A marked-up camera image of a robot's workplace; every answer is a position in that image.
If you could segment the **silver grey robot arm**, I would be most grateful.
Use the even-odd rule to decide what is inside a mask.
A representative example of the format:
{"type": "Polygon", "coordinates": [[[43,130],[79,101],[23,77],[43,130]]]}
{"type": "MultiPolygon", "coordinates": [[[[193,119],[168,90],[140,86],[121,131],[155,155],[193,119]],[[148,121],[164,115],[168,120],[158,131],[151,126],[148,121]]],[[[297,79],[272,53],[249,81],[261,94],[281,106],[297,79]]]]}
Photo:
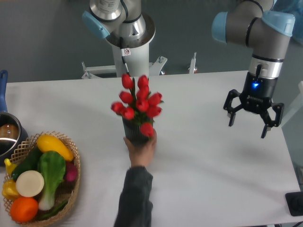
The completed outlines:
{"type": "MultiPolygon", "coordinates": [[[[233,12],[218,13],[212,23],[214,40],[253,50],[243,91],[231,90],[223,107],[230,126],[241,109],[260,115],[262,136],[282,121],[284,105],[273,103],[272,96],[295,24],[294,15],[273,11],[274,5],[273,0],[245,0],[233,12]]],[[[161,63],[149,63],[155,24],[139,0],[92,0],[82,20],[112,46],[117,76],[160,73],[161,63]]]]}

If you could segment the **dark grey sleeved forearm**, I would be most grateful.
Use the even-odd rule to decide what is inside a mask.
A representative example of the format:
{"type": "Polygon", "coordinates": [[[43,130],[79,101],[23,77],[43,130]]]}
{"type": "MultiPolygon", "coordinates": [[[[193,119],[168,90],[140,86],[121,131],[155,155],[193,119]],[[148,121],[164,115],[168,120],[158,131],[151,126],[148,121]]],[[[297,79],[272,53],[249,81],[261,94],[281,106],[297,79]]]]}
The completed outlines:
{"type": "Polygon", "coordinates": [[[143,166],[131,167],[125,176],[115,227],[150,227],[153,204],[150,201],[153,176],[143,166]]]}

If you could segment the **person's bare hand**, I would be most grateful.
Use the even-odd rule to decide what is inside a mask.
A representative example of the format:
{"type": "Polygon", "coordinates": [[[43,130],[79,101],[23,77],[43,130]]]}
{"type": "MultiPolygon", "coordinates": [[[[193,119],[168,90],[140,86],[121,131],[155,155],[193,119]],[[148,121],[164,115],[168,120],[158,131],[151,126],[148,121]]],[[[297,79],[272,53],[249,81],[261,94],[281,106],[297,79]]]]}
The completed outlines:
{"type": "Polygon", "coordinates": [[[157,132],[153,130],[154,136],[151,137],[144,145],[134,146],[129,139],[124,137],[124,142],[127,146],[130,167],[147,167],[153,160],[154,152],[157,144],[157,132]]]}

